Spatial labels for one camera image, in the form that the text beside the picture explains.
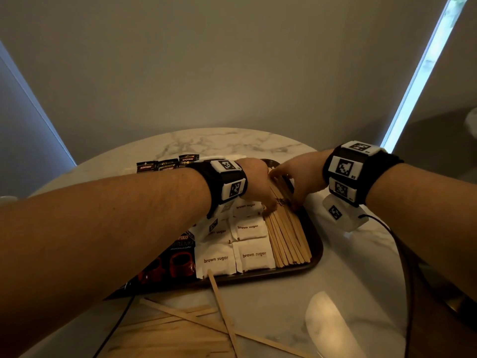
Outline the loose pile of wooden sticks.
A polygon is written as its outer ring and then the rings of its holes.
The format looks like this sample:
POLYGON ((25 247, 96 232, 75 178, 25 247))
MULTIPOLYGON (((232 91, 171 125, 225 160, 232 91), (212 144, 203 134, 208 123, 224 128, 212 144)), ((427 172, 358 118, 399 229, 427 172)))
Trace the loose pile of wooden sticks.
POLYGON ((236 358, 227 332, 141 307, 128 313, 94 358, 236 358))

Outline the person's left hand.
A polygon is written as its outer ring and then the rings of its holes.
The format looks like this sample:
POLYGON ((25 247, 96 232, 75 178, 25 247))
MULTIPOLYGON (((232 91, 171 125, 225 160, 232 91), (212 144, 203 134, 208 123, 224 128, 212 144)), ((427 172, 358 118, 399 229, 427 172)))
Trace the person's left hand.
POLYGON ((269 184, 268 167, 263 160, 246 157, 235 162, 242 168, 247 177, 247 190, 242 199, 261 203, 269 199, 276 199, 269 184))

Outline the person's right hand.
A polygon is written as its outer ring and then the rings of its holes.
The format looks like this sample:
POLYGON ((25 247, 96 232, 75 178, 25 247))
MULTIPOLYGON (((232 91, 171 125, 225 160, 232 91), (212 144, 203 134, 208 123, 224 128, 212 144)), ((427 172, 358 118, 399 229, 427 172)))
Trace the person's right hand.
POLYGON ((319 192, 328 186, 323 178, 323 167, 332 152, 332 149, 308 152, 279 165, 290 166, 290 178, 294 180, 292 210, 298 210, 309 194, 319 192))

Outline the white sugar packet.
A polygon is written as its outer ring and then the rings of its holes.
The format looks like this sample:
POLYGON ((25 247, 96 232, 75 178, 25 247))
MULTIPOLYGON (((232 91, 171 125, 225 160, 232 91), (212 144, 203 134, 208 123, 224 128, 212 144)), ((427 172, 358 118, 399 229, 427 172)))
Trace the white sugar packet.
POLYGON ((187 233, 194 239, 197 244, 231 244, 232 234, 228 220, 221 221, 217 227, 209 232, 209 219, 202 219, 187 230, 187 233))
POLYGON ((266 223, 261 215, 229 219, 233 241, 258 239, 268 236, 266 223))
POLYGON ((205 279, 208 272, 212 275, 233 275, 237 273, 236 259, 232 244, 204 243, 194 249, 197 279, 205 279))
POLYGON ((253 216, 259 216, 263 213, 264 207, 261 202, 248 201, 237 198, 231 208, 231 217, 242 219, 253 216))
POLYGON ((232 247, 238 273, 276 268, 269 237, 235 241, 232 247))

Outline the white rounded object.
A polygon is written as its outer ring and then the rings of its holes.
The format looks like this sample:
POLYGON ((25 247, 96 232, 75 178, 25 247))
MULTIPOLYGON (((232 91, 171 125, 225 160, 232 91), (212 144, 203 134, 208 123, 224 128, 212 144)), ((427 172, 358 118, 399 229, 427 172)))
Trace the white rounded object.
POLYGON ((477 107, 468 112, 464 125, 473 138, 477 140, 477 107))

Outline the stack of wooden stir sticks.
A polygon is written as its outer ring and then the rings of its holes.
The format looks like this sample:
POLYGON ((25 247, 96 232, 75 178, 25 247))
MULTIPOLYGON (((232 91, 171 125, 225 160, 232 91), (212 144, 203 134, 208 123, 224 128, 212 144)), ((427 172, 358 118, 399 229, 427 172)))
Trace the stack of wooden stir sticks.
POLYGON ((264 211, 269 240, 278 268, 308 264, 312 253, 298 215, 290 207, 291 190, 283 177, 269 179, 277 201, 273 212, 264 211))

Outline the person's right forearm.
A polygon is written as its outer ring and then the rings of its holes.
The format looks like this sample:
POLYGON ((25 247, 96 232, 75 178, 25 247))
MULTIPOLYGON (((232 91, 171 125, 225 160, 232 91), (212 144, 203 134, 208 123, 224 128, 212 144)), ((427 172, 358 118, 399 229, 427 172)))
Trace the person's right forearm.
POLYGON ((477 184, 401 163, 378 178, 366 205, 477 302, 477 184))

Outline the long wooden stir stick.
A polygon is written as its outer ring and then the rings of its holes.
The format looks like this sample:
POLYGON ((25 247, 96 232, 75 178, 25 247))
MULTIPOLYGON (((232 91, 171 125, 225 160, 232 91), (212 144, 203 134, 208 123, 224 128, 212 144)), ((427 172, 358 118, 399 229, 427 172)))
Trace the long wooden stir stick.
MULTIPOLYGON (((214 321, 207 320, 207 319, 206 320, 199 319, 199 318, 195 317, 194 315, 192 315, 190 313, 185 313, 185 312, 180 311, 178 309, 161 305, 161 304, 156 303, 156 302, 154 302, 152 300, 149 300, 147 298, 141 298, 140 303, 143 304, 143 305, 146 305, 148 307, 151 307, 153 309, 159 310, 163 313, 167 313, 167 314, 173 315, 175 317, 181 318, 183 320, 189 321, 191 323, 210 328, 214 331, 218 331, 218 332, 221 332, 221 333, 224 333, 224 334, 229 333, 224 324, 219 324, 219 323, 216 323, 214 321)), ((281 343, 277 343, 277 342, 272 341, 270 339, 266 339, 266 338, 263 338, 263 337, 258 337, 258 336, 255 336, 253 334, 247 333, 247 332, 243 332, 243 331, 240 331, 240 330, 235 330, 234 333, 237 336, 240 336, 240 337, 243 337, 243 338, 246 338, 246 339, 261 343, 261 344, 264 344, 266 346, 269 346, 269 347, 287 352, 289 354, 298 356, 300 358, 318 358, 316 355, 313 355, 311 353, 307 353, 307 352, 304 352, 302 350, 292 348, 292 347, 286 346, 286 345, 281 344, 281 343)))

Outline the black coffee packet red cups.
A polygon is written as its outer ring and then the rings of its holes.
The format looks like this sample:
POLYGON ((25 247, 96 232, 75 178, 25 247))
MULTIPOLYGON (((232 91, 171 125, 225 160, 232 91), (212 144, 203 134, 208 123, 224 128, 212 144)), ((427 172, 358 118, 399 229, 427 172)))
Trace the black coffee packet red cups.
POLYGON ((170 289, 193 283, 196 277, 196 242, 191 233, 183 233, 163 253, 158 255, 122 290, 131 294, 170 289))

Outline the single wooden stir stick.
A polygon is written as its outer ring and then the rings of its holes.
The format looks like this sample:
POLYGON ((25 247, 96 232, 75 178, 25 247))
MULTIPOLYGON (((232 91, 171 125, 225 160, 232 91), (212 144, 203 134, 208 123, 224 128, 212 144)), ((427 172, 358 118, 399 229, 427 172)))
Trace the single wooden stir stick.
POLYGON ((215 295, 215 298, 216 298, 216 301, 217 301, 218 309, 221 313, 221 316, 222 316, 222 319, 224 321, 225 327, 226 327, 227 332, 229 334, 229 337, 230 337, 230 340, 231 340, 231 343, 232 343, 232 346, 233 346, 233 349, 234 349, 234 352, 235 352, 235 356, 236 356, 236 358, 241 358, 241 353, 240 353, 240 349, 239 349, 239 346, 238 346, 235 330, 234 330, 233 325, 231 323, 230 317, 228 316, 228 314, 226 312, 225 305, 224 305, 224 302, 223 302, 223 298, 222 298, 222 296, 219 292, 218 285, 217 285, 217 282, 214 278, 213 272, 210 269, 207 271, 207 276, 210 280, 210 283, 211 283, 211 286, 212 286, 212 289, 213 289, 213 292, 214 292, 214 295, 215 295))

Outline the black wristband with marker tags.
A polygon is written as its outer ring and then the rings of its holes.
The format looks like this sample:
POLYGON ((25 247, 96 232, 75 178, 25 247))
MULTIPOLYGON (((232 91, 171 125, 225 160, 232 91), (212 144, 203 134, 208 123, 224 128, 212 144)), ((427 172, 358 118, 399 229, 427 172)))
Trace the black wristband with marker tags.
POLYGON ((186 168, 198 172, 207 183, 211 195, 211 205, 206 216, 208 219, 224 212, 226 204, 247 192, 247 175, 233 160, 193 162, 186 165, 186 168))
POLYGON ((354 140, 331 152, 322 175, 332 195, 357 208, 366 204, 367 195, 378 178, 401 163, 401 158, 379 146, 354 140))

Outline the dark brown serving tray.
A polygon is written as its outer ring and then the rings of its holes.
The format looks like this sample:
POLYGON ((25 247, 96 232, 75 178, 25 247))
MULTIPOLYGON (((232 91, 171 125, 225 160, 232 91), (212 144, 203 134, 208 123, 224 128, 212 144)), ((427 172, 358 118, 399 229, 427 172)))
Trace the dark brown serving tray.
MULTIPOLYGON (((290 182, 289 179, 283 178, 287 184, 287 186, 290 188, 291 193, 294 190, 294 187, 292 186, 292 183, 290 182)), ((308 216, 307 212, 305 211, 304 208, 301 208, 299 211, 295 212, 301 222, 301 225, 304 229, 305 232, 305 237, 307 239, 307 242, 309 244, 309 247, 311 249, 312 253, 312 261, 308 264, 303 264, 303 265, 292 265, 289 267, 284 267, 284 268, 278 268, 276 266, 275 269, 261 269, 261 270, 249 270, 245 273, 236 273, 233 275, 220 275, 220 276, 214 276, 217 279, 217 282, 219 284, 238 284, 238 283, 246 283, 246 282, 251 282, 251 281, 258 281, 258 280, 264 280, 264 279, 273 279, 273 278, 278 278, 278 277, 284 277, 284 276, 290 276, 293 274, 298 274, 305 272, 307 270, 311 270, 314 266, 318 264, 318 262, 321 260, 322 255, 323 255, 323 243, 321 241, 321 238, 319 236, 319 233, 317 232, 315 226, 313 225, 313 222, 311 221, 310 217, 308 216)), ((138 292, 137 294, 131 294, 128 292, 125 292, 122 290, 122 287, 119 288, 117 291, 112 293, 107 299, 118 299, 118 298, 123 298, 123 297, 130 297, 130 296, 138 296, 138 295, 144 295, 144 294, 150 294, 150 293, 158 293, 158 292, 166 292, 166 291, 172 291, 172 290, 178 290, 178 289, 185 289, 185 288, 203 288, 208 284, 208 278, 205 279, 197 279, 193 283, 187 283, 187 284, 180 284, 177 286, 174 286, 170 289, 166 290, 160 290, 160 291, 146 291, 146 292, 138 292)))

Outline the person's left forearm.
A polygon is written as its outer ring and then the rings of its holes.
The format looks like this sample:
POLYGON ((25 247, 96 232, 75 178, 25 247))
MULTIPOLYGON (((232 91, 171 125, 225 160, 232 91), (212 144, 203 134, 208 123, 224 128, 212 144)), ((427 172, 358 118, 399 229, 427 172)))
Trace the person's left forearm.
POLYGON ((0 206, 0 358, 98 304, 206 216, 190 168, 95 180, 0 206))

